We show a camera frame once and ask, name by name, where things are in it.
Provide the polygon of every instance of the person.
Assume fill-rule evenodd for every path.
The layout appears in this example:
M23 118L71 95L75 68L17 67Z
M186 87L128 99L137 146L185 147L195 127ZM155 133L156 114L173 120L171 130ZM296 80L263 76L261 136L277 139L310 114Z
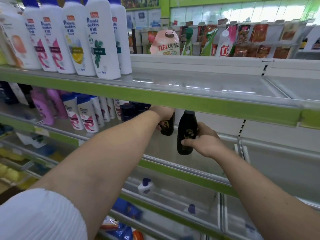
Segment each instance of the person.
M173 113L152 106L88 140L0 207L0 239L94 239L155 128ZM198 127L199 137L182 144L217 161L265 240L319 238L320 214L229 150L214 130L201 122Z

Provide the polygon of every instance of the person's left arm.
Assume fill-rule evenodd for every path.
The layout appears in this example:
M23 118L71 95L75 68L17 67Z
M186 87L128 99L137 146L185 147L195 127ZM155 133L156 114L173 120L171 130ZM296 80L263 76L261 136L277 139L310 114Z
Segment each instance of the person's left arm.
M173 113L172 108L154 106L97 134L30 189L43 188L69 199L86 223L88 239L93 239L141 160L155 128Z

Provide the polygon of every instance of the white sleeve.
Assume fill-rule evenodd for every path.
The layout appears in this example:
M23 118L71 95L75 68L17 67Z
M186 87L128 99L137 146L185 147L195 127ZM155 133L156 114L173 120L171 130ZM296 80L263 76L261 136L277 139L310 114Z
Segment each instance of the white sleeve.
M41 188L0 206L1 240L87 240L80 211L64 196Z

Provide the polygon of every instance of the person's right arm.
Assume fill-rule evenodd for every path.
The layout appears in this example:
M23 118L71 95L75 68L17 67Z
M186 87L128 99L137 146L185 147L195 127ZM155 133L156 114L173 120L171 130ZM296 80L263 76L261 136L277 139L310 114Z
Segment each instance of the person's right arm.
M182 144L221 166L265 240L320 239L320 214L228 149L214 130L202 122L198 128L199 138L183 140Z

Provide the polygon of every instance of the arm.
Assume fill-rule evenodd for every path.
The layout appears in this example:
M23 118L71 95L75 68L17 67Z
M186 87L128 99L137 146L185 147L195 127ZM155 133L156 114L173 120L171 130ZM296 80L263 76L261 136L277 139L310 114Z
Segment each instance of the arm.
M130 121L105 130L84 143L31 189L43 188L69 199L80 211L88 239L97 234L151 136L174 109L151 107Z
M199 122L199 138L182 141L217 161L265 240L314 240L320 236L320 214L289 195L236 153L217 133Z

